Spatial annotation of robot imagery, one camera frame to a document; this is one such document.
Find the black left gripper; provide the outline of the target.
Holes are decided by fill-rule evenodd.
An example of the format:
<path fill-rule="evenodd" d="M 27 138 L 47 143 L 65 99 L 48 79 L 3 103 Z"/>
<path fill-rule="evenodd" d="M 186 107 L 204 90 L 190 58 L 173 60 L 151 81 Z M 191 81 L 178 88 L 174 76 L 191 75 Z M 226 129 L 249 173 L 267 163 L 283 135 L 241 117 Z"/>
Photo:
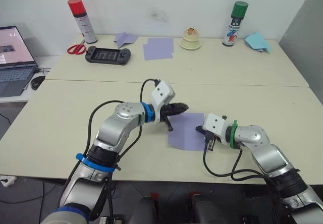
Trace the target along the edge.
<path fill-rule="evenodd" d="M 161 123 L 165 123 L 168 131 L 173 131 L 173 126 L 170 123 L 169 116 L 179 115 L 184 113 L 189 106 L 185 103 L 171 103 L 168 105 L 163 105 L 160 109 L 160 118 Z"/>

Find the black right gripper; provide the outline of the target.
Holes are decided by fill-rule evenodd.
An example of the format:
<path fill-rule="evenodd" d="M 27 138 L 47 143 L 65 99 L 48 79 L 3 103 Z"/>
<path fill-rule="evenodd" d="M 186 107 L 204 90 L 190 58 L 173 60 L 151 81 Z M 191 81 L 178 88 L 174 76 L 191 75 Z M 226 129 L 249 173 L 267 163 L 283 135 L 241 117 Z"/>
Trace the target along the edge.
<path fill-rule="evenodd" d="M 204 151 L 207 151 L 207 150 L 213 151 L 213 148 L 217 139 L 215 134 L 209 130 L 204 130 L 202 126 L 197 126 L 195 130 L 204 136 L 204 142 L 205 142 Z"/>

